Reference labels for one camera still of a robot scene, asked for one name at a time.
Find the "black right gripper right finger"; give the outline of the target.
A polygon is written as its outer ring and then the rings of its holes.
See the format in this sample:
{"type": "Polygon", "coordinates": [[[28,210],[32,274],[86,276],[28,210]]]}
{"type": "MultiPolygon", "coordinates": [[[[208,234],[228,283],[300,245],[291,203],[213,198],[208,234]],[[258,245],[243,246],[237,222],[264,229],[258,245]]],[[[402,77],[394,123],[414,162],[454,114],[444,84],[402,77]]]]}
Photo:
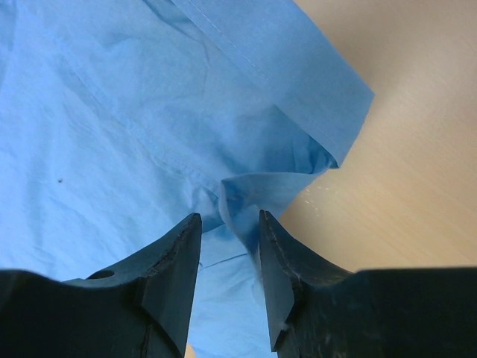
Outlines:
{"type": "Polygon", "coordinates": [[[259,253],[271,349],[279,357],[474,357],[476,269],[352,273],[267,211],[259,253]]]}

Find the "light blue long sleeve shirt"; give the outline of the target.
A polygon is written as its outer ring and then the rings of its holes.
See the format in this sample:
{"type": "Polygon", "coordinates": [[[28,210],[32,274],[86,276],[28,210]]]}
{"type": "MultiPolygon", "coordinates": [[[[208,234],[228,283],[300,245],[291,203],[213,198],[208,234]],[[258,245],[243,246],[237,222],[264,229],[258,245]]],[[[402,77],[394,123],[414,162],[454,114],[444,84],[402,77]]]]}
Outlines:
{"type": "Polygon", "coordinates": [[[259,211],[339,167],[373,92],[292,1],[3,1],[1,267],[87,276],[203,219],[198,357],[270,357],[259,211]]]}

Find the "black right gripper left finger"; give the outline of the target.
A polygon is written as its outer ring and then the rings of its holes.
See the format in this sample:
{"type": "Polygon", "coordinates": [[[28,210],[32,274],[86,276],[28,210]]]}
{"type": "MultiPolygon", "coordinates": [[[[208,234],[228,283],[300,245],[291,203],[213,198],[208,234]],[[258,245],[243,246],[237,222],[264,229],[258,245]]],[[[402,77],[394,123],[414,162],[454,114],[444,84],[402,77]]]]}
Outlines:
{"type": "Polygon", "coordinates": [[[85,279],[2,271],[1,355],[183,357],[201,234],[201,217],[193,213],[85,279]]]}

